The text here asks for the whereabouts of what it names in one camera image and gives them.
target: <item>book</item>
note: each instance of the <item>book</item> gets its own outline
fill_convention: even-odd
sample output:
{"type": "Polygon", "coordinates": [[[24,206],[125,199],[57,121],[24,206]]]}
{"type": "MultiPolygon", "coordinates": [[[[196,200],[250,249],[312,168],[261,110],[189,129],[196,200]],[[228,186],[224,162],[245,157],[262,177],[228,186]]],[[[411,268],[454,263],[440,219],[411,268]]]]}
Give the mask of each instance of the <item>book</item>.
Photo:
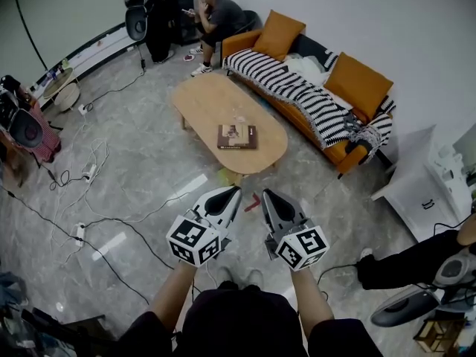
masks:
{"type": "Polygon", "coordinates": [[[220,124],[218,126],[218,148],[256,149],[256,126],[246,126],[245,124],[220,124]]]}

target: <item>sneaker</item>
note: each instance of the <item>sneaker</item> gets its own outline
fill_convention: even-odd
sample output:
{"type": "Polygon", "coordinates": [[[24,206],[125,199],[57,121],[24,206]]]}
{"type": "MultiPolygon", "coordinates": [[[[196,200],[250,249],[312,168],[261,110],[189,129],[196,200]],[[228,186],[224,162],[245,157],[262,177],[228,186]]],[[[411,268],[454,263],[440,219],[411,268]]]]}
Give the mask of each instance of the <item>sneaker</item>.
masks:
{"type": "Polygon", "coordinates": [[[199,45],[196,48],[190,49],[190,54],[203,54],[202,46],[199,45]]]}
{"type": "Polygon", "coordinates": [[[256,286],[259,287],[261,290],[263,290],[263,287],[265,285],[265,278],[263,276],[263,273],[260,270],[253,270],[250,272],[248,277],[246,278],[245,281],[245,286],[256,286]]]}
{"type": "Polygon", "coordinates": [[[218,271],[216,272],[216,282],[218,283],[218,286],[222,284],[223,282],[233,282],[233,276],[231,275],[231,271],[227,267],[220,267],[218,271]]]}
{"type": "Polygon", "coordinates": [[[213,71],[213,68],[211,66],[205,66],[203,63],[201,63],[199,68],[197,68],[192,73],[192,77],[196,77],[197,75],[200,75],[200,74],[211,73],[212,71],[213,71]]]}
{"type": "Polygon", "coordinates": [[[368,257],[370,255],[373,255],[373,250],[370,247],[364,248],[362,252],[360,253],[360,259],[363,260],[365,257],[368,257]]]}
{"type": "Polygon", "coordinates": [[[175,51],[169,51],[166,59],[163,59],[162,61],[157,61],[157,62],[154,62],[154,63],[155,64],[162,64],[165,61],[167,61],[169,58],[172,58],[174,54],[175,54],[175,51]]]}

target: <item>red object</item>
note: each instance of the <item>red object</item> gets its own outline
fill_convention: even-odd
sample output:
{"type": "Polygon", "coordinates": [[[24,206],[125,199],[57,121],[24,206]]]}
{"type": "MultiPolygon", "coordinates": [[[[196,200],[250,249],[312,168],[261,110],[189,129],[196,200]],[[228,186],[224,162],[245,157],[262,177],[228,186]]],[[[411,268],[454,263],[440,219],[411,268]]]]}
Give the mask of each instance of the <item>red object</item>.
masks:
{"type": "Polygon", "coordinates": [[[249,212],[251,209],[255,208],[256,206],[261,205],[260,197],[256,193],[253,193],[254,203],[245,208],[245,213],[249,212]]]}

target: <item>gray t-shirt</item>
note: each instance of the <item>gray t-shirt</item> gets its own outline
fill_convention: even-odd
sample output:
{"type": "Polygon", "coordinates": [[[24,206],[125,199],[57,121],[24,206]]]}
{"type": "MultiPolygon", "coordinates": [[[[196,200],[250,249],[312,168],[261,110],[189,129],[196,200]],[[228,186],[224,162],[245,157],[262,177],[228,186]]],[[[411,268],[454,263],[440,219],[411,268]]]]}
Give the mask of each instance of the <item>gray t-shirt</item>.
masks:
{"type": "Polygon", "coordinates": [[[230,25],[234,30],[239,30],[246,25],[246,16],[236,2],[216,0],[211,11],[210,23],[218,26],[230,25]]]}

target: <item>orange sofa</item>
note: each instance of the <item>orange sofa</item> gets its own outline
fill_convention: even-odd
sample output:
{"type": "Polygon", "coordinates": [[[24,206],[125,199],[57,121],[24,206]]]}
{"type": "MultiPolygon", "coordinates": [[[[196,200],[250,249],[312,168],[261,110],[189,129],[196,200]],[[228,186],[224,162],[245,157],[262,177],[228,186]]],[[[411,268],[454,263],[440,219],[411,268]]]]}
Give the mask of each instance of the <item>orange sofa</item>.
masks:
{"type": "MultiPolygon", "coordinates": [[[[253,30],[252,32],[238,34],[226,39],[222,43],[223,58],[235,54],[238,51],[247,48],[253,48],[255,42],[258,40],[258,37],[260,37],[260,34],[261,30],[253,30]]],[[[303,57],[310,55],[315,55],[318,57],[318,54],[322,54],[323,49],[325,50],[322,45],[313,41],[309,37],[300,34],[293,43],[289,53],[299,53],[303,57]]],[[[340,173],[339,178],[343,174],[349,172],[355,165],[358,165],[367,159],[367,149],[362,145],[358,145],[351,152],[347,152],[346,148],[349,144],[348,140],[341,141],[331,147],[321,149],[319,141],[315,137],[309,122],[299,111],[299,109],[289,103],[272,97],[258,86],[254,85],[252,82],[245,80],[238,75],[236,75],[236,77],[240,78],[241,81],[265,98],[277,111],[279,111],[284,117],[293,123],[318,149],[320,149],[324,155],[326,155],[327,158],[337,167],[337,171],[340,173]]],[[[358,117],[361,117],[361,113],[356,109],[354,109],[353,112],[358,117]]]]}

